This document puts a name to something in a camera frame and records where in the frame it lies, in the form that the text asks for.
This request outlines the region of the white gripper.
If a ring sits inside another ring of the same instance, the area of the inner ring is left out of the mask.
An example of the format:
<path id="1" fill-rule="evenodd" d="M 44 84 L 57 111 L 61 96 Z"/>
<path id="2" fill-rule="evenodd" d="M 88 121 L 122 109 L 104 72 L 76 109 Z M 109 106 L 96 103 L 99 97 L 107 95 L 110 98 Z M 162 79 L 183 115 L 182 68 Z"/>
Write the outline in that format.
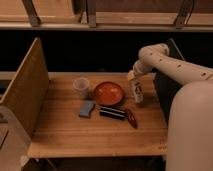
<path id="1" fill-rule="evenodd" d="M 127 74 L 127 80 L 131 81 L 139 75 L 145 75 L 149 72 L 149 68 L 140 60 L 137 60 L 133 65 L 133 70 L 130 70 Z"/>

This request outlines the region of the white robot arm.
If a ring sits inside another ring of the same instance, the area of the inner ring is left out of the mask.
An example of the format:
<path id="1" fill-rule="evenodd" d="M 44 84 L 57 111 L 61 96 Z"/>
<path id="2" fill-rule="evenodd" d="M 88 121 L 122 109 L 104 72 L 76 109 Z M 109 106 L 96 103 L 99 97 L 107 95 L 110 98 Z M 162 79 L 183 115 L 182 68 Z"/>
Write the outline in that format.
<path id="1" fill-rule="evenodd" d="M 213 69 L 171 58 L 169 47 L 142 47 L 127 78 L 153 68 L 182 85 L 170 109 L 166 171 L 213 171 Z"/>

